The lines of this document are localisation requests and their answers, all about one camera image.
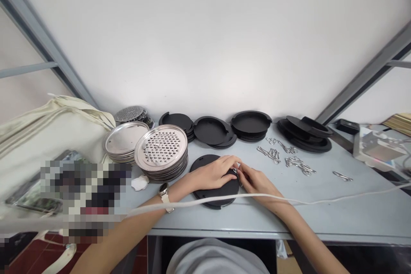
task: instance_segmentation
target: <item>metal grater disc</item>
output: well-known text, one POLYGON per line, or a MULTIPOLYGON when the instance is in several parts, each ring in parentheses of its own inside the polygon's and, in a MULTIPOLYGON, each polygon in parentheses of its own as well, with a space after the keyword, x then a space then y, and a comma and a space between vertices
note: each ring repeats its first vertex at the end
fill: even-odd
POLYGON ((187 155, 187 136, 175 125, 160 125, 137 143, 134 159, 146 174, 173 173, 187 155))
POLYGON ((103 139, 103 150, 109 156, 126 156, 134 151, 138 140, 148 130, 148 125, 142 122, 121 124, 111 130, 103 139))
POLYGON ((118 113, 115 114, 114 119, 117 122, 129 122, 133 119, 136 119, 143 114, 147 113, 141 106, 130 106, 124 109, 121 109, 118 113))

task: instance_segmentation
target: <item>watch face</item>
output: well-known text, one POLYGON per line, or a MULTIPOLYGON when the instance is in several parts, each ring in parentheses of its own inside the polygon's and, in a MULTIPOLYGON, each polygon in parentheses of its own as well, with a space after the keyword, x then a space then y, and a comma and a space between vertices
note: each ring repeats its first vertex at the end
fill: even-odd
POLYGON ((163 185, 161 185, 160 187, 160 193, 164 192, 167 189, 168 183, 164 183, 163 185))

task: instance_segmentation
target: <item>red floor tile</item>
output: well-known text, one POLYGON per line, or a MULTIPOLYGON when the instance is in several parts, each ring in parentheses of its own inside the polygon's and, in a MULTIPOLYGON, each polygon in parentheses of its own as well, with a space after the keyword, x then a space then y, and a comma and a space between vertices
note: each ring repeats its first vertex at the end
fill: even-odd
POLYGON ((10 265, 10 274, 26 274, 40 257, 42 251, 40 250, 25 250, 18 256, 16 260, 10 265))
POLYGON ((134 261, 132 274, 147 274, 147 257, 138 256, 134 261))
POLYGON ((137 256, 147 256, 147 237, 145 236, 139 243, 137 256))
POLYGON ((43 273, 45 269, 60 258, 61 254, 62 252, 59 251, 44 250, 37 261, 33 264, 33 267, 30 269, 30 274, 43 273))
POLYGON ((86 244, 86 243, 79 243, 77 244, 77 250, 76 253, 84 253, 84 251, 89 248, 91 244, 86 244))
POLYGON ((42 252, 47 247, 47 245, 48 243, 42 240, 34 240, 31 241, 31 243, 27 246, 26 250, 35 250, 42 252))
MULTIPOLYGON (((56 242, 56 243, 63 243, 63 237, 61 235, 55 235, 51 241, 56 242)), ((66 245, 58 245, 58 244, 51 244, 48 243, 47 250, 56 250, 56 251, 65 251, 66 250, 66 245)))
POLYGON ((44 236, 44 238, 45 238, 46 240, 51 241, 51 240, 54 238, 55 235, 57 235, 57 233, 55 233, 55 232, 48 232, 48 233, 46 233, 46 235, 44 236))
POLYGON ((70 260, 70 262, 59 272, 59 274, 69 274, 80 258, 81 254, 82 253, 75 253, 73 259, 70 260))

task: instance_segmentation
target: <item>hand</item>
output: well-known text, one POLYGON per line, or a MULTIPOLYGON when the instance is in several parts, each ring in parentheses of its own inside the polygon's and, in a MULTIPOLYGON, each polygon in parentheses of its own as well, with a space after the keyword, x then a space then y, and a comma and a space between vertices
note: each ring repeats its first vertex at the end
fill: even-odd
POLYGON ((237 179, 235 175, 226 175, 228 169, 238 168, 237 163, 241 163, 241 159, 226 155, 190 172, 186 176, 190 179, 192 191, 220 188, 228 181, 237 179))
MULTIPOLYGON (((240 168, 237 169, 237 173, 243 187, 249 194, 269 194, 284 198, 263 172, 250 168, 242 163, 240 168)), ((254 197, 254 199, 277 215, 279 211, 284 208, 284 205, 290 206, 285 200, 271 197, 254 197)))

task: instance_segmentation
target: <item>gray metal post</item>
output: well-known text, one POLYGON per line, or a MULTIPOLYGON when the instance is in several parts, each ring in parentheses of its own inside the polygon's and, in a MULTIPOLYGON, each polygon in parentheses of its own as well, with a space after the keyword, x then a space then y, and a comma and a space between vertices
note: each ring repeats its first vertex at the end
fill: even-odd
POLYGON ((52 70, 67 88, 78 98, 98 108, 97 103, 64 57, 51 35, 41 24, 40 19, 35 15, 28 1, 0 0, 0 2, 5 12, 38 51, 40 56, 47 62, 58 63, 58 67, 52 68, 52 70))
POLYGON ((16 75, 21 75, 21 74, 26 74, 26 73, 31 73, 34 71, 41 71, 43 69, 51 69, 58 66, 57 63, 55 62, 44 62, 44 63, 39 63, 39 64, 33 64, 29 66, 20 66, 17 68, 8 68, 0 71, 0 78, 5 78, 5 77, 11 77, 11 76, 16 76, 16 75))
POLYGON ((392 60, 388 62, 389 66, 395 66, 395 67, 403 67, 406 69, 411 69, 411 62, 409 61, 398 61, 398 60, 392 60))
POLYGON ((393 66, 391 60, 401 60, 411 51, 411 21, 372 59, 362 71, 320 113, 316 120, 324 125, 333 121, 393 66))

